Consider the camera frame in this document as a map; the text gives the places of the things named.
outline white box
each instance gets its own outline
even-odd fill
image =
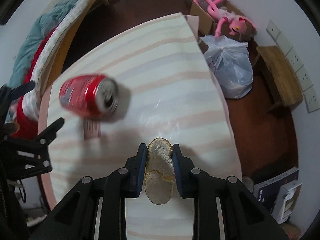
[[[285,222],[291,215],[300,193],[301,184],[296,179],[280,187],[276,204],[271,214],[279,224]]]

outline red soda can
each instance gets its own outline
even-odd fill
[[[63,83],[59,93],[61,105],[85,118],[112,113],[118,104],[116,82],[105,75],[83,75]]]

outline brown floor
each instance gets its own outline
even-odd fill
[[[115,35],[176,12],[189,14],[185,0],[117,0],[110,6],[99,6],[84,18],[71,44],[64,69]],[[249,44],[248,50],[250,58],[254,58],[255,42]],[[262,177],[268,178],[298,165],[290,110],[266,112],[272,100],[262,77],[254,76],[252,91],[247,96],[227,99],[227,103],[244,176],[252,176],[257,182]]]

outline black clamp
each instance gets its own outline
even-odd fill
[[[137,155],[129,158],[123,168],[100,179],[83,177],[30,240],[93,240],[100,197],[99,239],[125,240],[124,199],[140,195],[146,160],[147,146],[140,144]],[[221,229],[226,240],[289,239],[236,177],[219,179],[195,168],[191,159],[182,156],[178,144],[173,145],[172,160],[180,196],[195,199],[193,240],[219,240]]]
[[[57,119],[34,140],[22,140],[10,136],[10,125],[5,124],[10,104],[34,87],[35,83],[30,81],[15,89],[7,86],[0,88],[0,161],[6,178],[13,181],[52,171],[48,145],[57,137],[57,131],[64,124],[63,118]],[[21,155],[18,151],[29,153],[31,156]]]

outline table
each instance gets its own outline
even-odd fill
[[[83,119],[58,101],[62,83],[85,73],[104,73],[119,85],[114,115],[101,120],[100,138],[86,141]],[[44,182],[51,208],[81,177],[110,174],[156,137],[179,143],[183,155],[213,176],[241,178],[221,88],[180,13],[127,30],[75,62],[43,97],[39,131],[58,117],[66,123],[49,146],[53,171]],[[128,239],[191,239],[192,225],[193,200],[182,200],[177,190],[159,206],[144,190],[126,199]]]

